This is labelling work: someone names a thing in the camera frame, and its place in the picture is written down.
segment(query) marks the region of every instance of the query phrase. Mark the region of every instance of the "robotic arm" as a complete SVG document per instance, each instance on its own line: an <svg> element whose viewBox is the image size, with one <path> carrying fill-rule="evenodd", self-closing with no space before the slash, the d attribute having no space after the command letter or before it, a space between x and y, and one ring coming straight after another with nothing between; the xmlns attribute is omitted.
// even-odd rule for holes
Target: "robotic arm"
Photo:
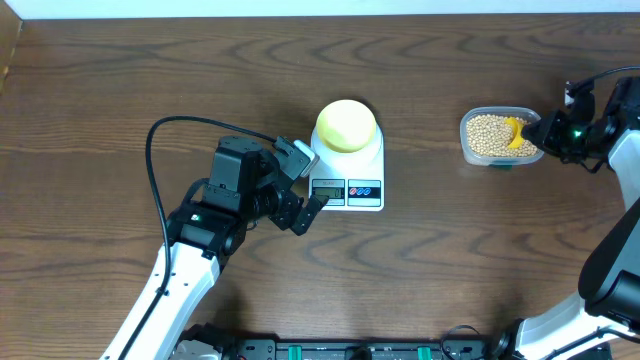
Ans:
<svg viewBox="0 0 640 360"><path fill-rule="evenodd" d="M173 119L218 125L208 119ZM164 121L154 125L147 139L148 166L150 138ZM248 138L220 139L211 177L194 182L180 207L169 215L166 225L163 222L167 241L142 294L101 359L169 358L196 305L244 241L249 223L255 227L258 219L267 216L281 230L291 229L296 235L307 231L328 198L312 196L303 207L304 200L290 188L309 174L318 157L299 140L272 140L275 154ZM155 189L153 170L150 180ZM200 188L204 188L202 200L192 200ZM167 270L168 282L163 286Z"/></svg>
<svg viewBox="0 0 640 360"><path fill-rule="evenodd" d="M593 80L568 84L566 115L556 111L523 136L563 163L618 175L626 214L585 263L578 292L546 313L519 320L498 339L501 359L568 359L602 342L640 333L640 78L622 78L601 119L591 122ZM584 161L595 158L588 168Z"/></svg>
<svg viewBox="0 0 640 360"><path fill-rule="evenodd" d="M523 129L523 137L563 163L581 164L592 173L604 164L614 170L627 212L585 263L578 292L540 316L516 321L496 339L487 358L568 359L616 337L640 343L632 336L640 333L640 77L620 79L602 118L591 121L595 79L630 69L640 67L568 84L569 114L556 111ZM274 144L275 154L250 139L220 139L210 178L196 181L165 221L150 166L150 143L155 128L171 120L211 123L258 136ZM146 153L165 242L142 294L102 355L105 360L167 359L196 305L244 241L249 223L255 226L267 216L280 229L302 235L328 201L313 196L303 208L303 199L290 190L318 161L300 141L271 139L214 120L173 117L152 127ZM589 168L588 158L598 163ZM202 187L202 200L192 200ZM183 351L185 344L204 346L208 355L197 358L226 359L217 348L186 340L178 344L179 356L192 352ZM439 351L453 359L455 354L440 345ZM422 358L426 352L418 351Z"/></svg>

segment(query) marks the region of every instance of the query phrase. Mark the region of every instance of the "green connector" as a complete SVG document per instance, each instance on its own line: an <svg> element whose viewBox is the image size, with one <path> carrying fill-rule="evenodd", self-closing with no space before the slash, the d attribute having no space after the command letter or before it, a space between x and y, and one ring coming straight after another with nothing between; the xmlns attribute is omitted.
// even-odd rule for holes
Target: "green connector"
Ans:
<svg viewBox="0 0 640 360"><path fill-rule="evenodd" d="M431 360L431 348L430 347L419 347L418 348L418 360Z"/></svg>
<svg viewBox="0 0 640 360"><path fill-rule="evenodd" d="M289 346L289 360L302 360L302 346Z"/></svg>

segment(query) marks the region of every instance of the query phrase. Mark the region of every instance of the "dark wood grain surface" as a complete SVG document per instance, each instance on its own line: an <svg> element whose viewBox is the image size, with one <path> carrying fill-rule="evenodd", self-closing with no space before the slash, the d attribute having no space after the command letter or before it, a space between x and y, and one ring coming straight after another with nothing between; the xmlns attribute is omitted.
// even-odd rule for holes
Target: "dark wood grain surface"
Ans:
<svg viewBox="0 0 640 360"><path fill-rule="evenodd" d="M303 237L263 222L191 322L416 338L543 312L624 212L615 175L550 157L468 165L460 119L489 105L545 114L565 80L637 63L639 41L637 15L28 22L0 97L0 357L96 358L115 335L161 244L143 156L156 119L308 140L345 97L379 113L384 211L322 213ZM158 131L167 210L225 134Z"/></svg>
<svg viewBox="0 0 640 360"><path fill-rule="evenodd" d="M9 63L18 42L22 21L4 0L0 0L0 94Z"/></svg>

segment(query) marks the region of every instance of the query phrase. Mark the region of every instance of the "white wall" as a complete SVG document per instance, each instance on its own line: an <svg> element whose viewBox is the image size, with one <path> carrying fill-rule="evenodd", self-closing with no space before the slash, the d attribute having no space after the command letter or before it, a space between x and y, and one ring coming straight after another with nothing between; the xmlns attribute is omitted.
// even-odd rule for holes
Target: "white wall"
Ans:
<svg viewBox="0 0 640 360"><path fill-rule="evenodd" d="M640 0L5 0L21 18L640 12Z"/></svg>

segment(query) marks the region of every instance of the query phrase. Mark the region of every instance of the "yellow spoon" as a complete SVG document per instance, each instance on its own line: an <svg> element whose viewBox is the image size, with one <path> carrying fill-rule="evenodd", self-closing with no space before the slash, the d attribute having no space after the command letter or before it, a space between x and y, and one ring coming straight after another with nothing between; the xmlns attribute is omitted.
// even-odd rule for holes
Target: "yellow spoon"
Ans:
<svg viewBox="0 0 640 360"><path fill-rule="evenodd" d="M507 147L509 149L518 149L524 143L524 139L522 138L522 124L516 120L514 117L508 117L505 121L506 124L511 126L513 130L513 140L511 140L511 144Z"/></svg>

